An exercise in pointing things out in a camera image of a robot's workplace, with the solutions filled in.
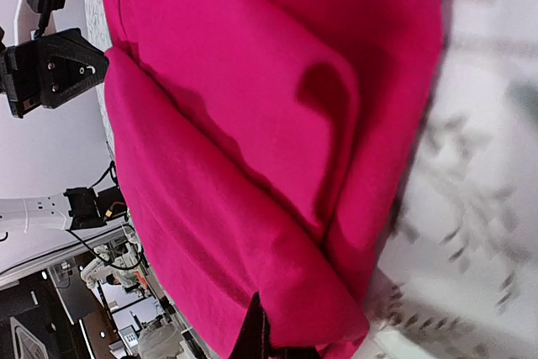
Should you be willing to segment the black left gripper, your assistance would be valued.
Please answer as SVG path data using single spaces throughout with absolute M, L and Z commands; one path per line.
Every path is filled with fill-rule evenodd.
M 79 28 L 6 46 L 1 30 L 1 94 L 15 118 L 42 105 L 56 109 L 102 84 L 109 61 Z

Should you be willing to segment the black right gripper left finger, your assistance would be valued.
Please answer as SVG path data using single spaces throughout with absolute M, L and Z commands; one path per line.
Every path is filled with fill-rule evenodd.
M 268 359 L 271 353 L 269 321 L 259 293 L 255 293 L 229 359 Z

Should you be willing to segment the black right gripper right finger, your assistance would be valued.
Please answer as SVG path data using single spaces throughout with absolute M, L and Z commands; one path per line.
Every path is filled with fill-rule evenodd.
M 320 359 L 314 347 L 282 347 L 272 351 L 276 359 Z

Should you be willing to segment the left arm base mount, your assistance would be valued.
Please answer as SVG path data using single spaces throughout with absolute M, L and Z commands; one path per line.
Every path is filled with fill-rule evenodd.
M 108 221 L 127 218 L 128 206 L 118 186 L 97 193 L 93 188 L 68 188 L 63 195 L 69 203 L 69 230 L 96 229 Z

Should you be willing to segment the red t-shirt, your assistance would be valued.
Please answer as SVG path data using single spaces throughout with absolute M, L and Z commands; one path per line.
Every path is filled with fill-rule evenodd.
M 255 293 L 272 351 L 353 356 L 441 0 L 103 4 L 119 184 L 162 287 L 220 356 Z

